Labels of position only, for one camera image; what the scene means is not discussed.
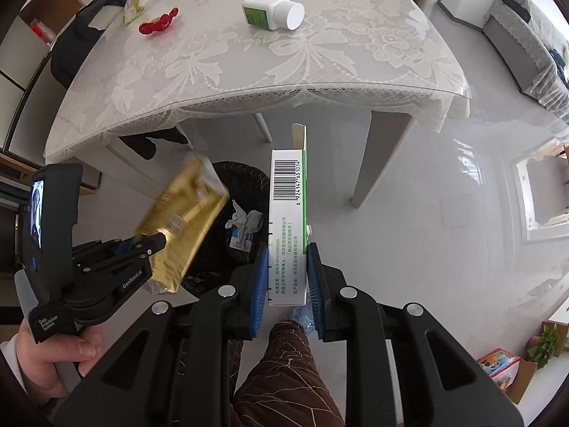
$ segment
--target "gold package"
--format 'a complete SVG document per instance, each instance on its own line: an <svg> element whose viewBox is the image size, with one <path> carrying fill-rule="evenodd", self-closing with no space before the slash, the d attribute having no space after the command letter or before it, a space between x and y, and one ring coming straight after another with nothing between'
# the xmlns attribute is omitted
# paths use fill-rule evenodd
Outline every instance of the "gold package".
<svg viewBox="0 0 569 427"><path fill-rule="evenodd" d="M140 222L135 240L162 233L166 246L150 257L151 280L176 293L228 191L207 158L192 154Z"/></svg>

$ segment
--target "white medicine bottle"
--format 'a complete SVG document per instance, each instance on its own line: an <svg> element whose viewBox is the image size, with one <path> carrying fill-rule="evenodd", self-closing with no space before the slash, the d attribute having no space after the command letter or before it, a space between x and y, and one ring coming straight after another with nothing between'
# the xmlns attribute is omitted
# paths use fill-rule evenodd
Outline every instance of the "white medicine bottle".
<svg viewBox="0 0 569 427"><path fill-rule="evenodd" d="M290 0L245 0L241 5L248 24L271 31L278 27L293 31L304 18L304 6Z"/></svg>

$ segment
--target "barcode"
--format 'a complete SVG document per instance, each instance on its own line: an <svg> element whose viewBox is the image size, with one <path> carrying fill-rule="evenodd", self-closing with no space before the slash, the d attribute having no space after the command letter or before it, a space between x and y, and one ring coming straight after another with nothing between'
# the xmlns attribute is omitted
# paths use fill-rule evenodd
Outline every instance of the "barcode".
<svg viewBox="0 0 569 427"><path fill-rule="evenodd" d="M275 160L273 200L298 200L297 170L300 170L300 163L296 159Z"/></svg>

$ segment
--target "trash can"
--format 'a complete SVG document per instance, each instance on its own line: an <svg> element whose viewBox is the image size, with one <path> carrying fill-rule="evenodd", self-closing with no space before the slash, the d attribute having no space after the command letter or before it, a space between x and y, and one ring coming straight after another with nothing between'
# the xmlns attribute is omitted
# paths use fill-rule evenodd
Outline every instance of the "trash can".
<svg viewBox="0 0 569 427"><path fill-rule="evenodd" d="M188 292L198 298L227 283L235 268L253 263L259 242L266 242L268 238L270 178L258 168L239 162L217 162L213 168L228 189L229 199L206 234L182 283ZM256 210L263 214L263 225L255 233L251 252L229 246L233 230L226 228L225 224L235 212L233 200L247 213Z"/></svg>

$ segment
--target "lace tablecloth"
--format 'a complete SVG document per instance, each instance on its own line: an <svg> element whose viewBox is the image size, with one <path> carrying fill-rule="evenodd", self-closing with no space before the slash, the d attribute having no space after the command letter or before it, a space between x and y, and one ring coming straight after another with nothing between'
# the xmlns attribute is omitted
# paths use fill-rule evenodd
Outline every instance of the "lace tablecloth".
<svg viewBox="0 0 569 427"><path fill-rule="evenodd" d="M62 102L46 161L186 118L308 102L406 112L436 131L468 116L464 73L412 0L292 0L301 26L272 32L246 24L242 1L157 0L127 27L116 19ZM167 31L138 32L174 6Z"/></svg>

